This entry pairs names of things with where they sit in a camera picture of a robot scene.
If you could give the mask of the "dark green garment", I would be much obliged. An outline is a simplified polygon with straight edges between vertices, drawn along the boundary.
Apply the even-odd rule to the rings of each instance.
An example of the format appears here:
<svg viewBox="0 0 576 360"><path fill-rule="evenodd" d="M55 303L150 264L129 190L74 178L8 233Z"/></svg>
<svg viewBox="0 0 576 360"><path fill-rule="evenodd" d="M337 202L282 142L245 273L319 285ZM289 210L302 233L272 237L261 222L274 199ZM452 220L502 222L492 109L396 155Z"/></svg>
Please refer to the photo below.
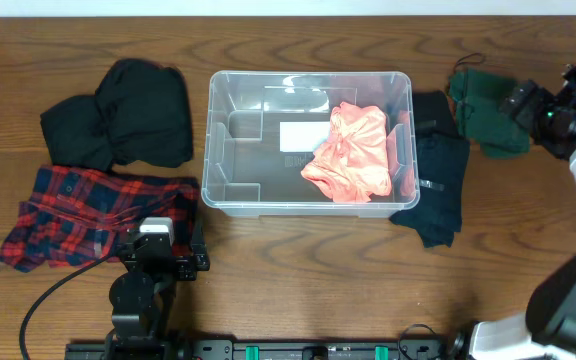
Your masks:
<svg viewBox="0 0 576 360"><path fill-rule="evenodd" d="M521 156L530 150L529 135L500 111L517 81L479 70L485 60L482 53L466 55L455 63L449 77L447 94L454 104L458 133L477 143L490 158Z"/></svg>

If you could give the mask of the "salmon pink garment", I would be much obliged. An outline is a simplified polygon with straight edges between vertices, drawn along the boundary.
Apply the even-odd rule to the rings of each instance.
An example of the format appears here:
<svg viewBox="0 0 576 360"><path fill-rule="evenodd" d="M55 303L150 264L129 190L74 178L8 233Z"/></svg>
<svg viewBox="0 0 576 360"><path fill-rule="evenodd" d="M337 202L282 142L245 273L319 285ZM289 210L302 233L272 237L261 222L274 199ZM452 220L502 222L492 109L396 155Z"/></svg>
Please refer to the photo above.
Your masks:
<svg viewBox="0 0 576 360"><path fill-rule="evenodd" d="M386 121L376 106L334 107L329 135L301 176L335 203L368 203L373 195L390 194Z"/></svg>

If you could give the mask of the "red plaid flannel shirt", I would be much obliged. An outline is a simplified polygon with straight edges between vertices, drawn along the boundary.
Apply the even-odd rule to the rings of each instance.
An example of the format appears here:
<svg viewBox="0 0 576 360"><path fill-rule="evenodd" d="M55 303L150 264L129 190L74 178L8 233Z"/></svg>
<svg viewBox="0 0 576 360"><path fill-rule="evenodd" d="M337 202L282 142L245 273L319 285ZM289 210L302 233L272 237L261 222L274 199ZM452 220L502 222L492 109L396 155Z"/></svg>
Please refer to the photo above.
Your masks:
<svg viewBox="0 0 576 360"><path fill-rule="evenodd" d="M44 165L31 196L19 204L16 225L0 247L0 262L27 273L86 266L114 251L147 217L168 217L173 253L190 253L200 188L192 177L108 174Z"/></svg>

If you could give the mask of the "black hoodie garment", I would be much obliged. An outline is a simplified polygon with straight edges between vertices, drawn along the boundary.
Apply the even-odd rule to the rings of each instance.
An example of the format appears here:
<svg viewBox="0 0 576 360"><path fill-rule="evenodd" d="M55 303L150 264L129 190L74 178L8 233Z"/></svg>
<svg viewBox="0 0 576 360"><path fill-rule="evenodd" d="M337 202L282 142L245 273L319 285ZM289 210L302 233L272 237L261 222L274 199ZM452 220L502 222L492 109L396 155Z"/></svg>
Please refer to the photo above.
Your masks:
<svg viewBox="0 0 576 360"><path fill-rule="evenodd" d="M194 157L185 79L152 61L115 62L94 93L57 103L40 125L55 165L108 172L136 161L177 168Z"/></svg>

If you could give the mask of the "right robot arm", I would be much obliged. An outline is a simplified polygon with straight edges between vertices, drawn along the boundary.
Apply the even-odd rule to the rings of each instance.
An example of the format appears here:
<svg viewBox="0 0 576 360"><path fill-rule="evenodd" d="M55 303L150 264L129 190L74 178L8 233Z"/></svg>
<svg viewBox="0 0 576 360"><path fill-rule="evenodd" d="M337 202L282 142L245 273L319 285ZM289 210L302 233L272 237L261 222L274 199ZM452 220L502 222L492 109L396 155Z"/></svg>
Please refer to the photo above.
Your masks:
<svg viewBox="0 0 576 360"><path fill-rule="evenodd" d="M576 66L552 94L528 80L500 110L554 157L566 160L576 183ZM576 254L533 292L524 312L475 324L454 340L458 359L576 359Z"/></svg>

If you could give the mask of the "dark navy pants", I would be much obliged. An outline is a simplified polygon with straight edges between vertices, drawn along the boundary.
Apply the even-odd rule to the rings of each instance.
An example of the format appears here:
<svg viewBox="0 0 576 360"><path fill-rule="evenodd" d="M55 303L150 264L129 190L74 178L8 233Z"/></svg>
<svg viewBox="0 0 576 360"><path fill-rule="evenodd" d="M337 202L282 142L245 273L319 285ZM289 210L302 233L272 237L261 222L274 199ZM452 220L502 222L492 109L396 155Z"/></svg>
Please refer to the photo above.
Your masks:
<svg viewBox="0 0 576 360"><path fill-rule="evenodd" d="M470 143L462 137L441 91L412 96L420 200L390 217L411 228L423 246L450 247L462 230L462 189Z"/></svg>

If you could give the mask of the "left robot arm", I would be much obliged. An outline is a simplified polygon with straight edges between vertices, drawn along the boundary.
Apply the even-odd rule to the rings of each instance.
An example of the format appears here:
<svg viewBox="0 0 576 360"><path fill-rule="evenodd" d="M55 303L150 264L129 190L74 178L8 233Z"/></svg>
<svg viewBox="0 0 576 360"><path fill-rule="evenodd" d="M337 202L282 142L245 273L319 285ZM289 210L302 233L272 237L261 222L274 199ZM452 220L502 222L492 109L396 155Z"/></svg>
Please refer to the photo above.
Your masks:
<svg viewBox="0 0 576 360"><path fill-rule="evenodd" d="M175 357L166 328L176 285L196 280L200 271L210 269L210 260L200 220L194 223L190 238L181 244L180 255L175 253L174 244L173 222L168 217L142 220L120 243L117 257L127 272L109 290L116 336L108 342L110 355Z"/></svg>

